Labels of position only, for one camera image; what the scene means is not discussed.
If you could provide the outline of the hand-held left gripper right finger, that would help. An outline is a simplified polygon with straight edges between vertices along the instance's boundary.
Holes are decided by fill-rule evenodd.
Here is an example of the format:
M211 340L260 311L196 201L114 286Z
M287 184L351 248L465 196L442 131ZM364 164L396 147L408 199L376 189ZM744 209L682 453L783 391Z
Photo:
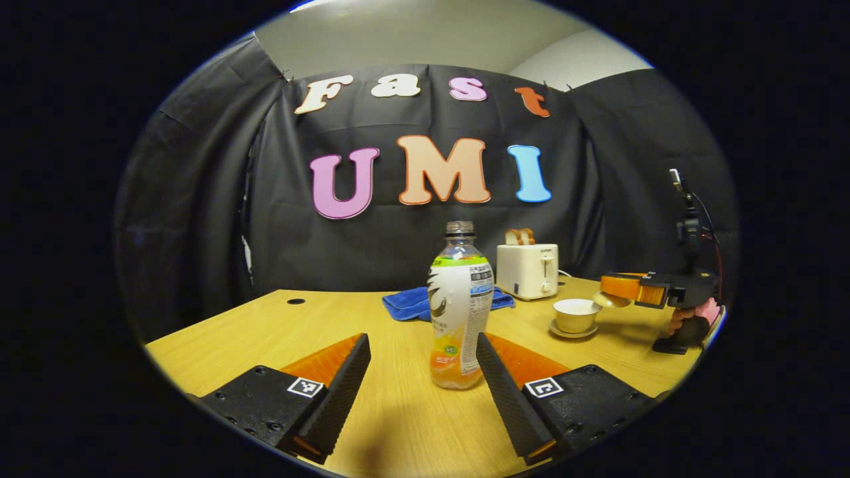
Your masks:
M601 366L568 368L491 333L477 336L476 358L526 465L592 447L658 403Z

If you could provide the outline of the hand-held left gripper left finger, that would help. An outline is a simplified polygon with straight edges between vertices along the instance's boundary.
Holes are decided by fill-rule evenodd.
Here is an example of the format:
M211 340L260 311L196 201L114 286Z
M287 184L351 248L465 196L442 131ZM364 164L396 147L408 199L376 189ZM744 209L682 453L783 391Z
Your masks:
M369 337L358 333L279 369L255 365L199 402L270 447L322 465L370 361Z

